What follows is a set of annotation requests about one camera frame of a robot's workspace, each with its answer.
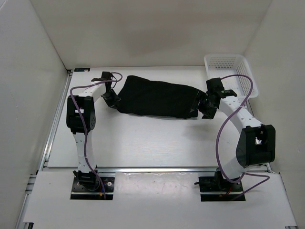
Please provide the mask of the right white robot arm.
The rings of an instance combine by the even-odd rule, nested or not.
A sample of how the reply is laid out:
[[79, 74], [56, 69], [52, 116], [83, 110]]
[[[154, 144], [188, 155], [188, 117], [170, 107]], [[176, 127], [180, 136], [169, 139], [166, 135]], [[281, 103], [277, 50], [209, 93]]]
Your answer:
[[[275, 128], [272, 125], [264, 125], [245, 107], [254, 88], [254, 82], [247, 75], [243, 77], [249, 81], [250, 89], [242, 102], [238, 101], [238, 95], [234, 90], [225, 89], [222, 78], [212, 78], [206, 82], [207, 92], [199, 92], [194, 103], [194, 107], [203, 114], [204, 119], [213, 119], [218, 110], [227, 116], [218, 131], [215, 143], [218, 169], [214, 186], [221, 191], [226, 190], [231, 184], [239, 183], [252, 167], [275, 160]], [[223, 165], [220, 160], [219, 141], [228, 122], [234, 125], [240, 136], [235, 156]]]

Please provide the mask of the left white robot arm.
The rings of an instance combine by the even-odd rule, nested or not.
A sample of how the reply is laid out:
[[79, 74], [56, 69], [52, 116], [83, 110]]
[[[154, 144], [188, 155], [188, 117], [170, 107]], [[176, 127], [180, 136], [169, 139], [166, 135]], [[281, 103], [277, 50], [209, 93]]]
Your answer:
[[78, 182], [89, 191], [105, 194], [104, 182], [98, 174], [92, 147], [92, 132], [96, 125], [95, 103], [102, 98], [108, 107], [116, 108], [120, 98], [114, 91], [123, 75], [117, 72], [102, 72], [89, 85], [75, 86], [67, 98], [66, 125], [74, 137], [78, 170], [74, 175]]

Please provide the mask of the black shorts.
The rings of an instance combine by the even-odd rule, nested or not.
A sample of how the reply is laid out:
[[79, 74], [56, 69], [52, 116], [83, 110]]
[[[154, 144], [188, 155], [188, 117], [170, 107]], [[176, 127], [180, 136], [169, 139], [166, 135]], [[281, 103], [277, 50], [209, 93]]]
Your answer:
[[129, 75], [118, 94], [117, 110], [124, 114], [161, 116], [180, 119], [195, 118], [191, 107], [199, 90], [182, 84], [151, 81]]

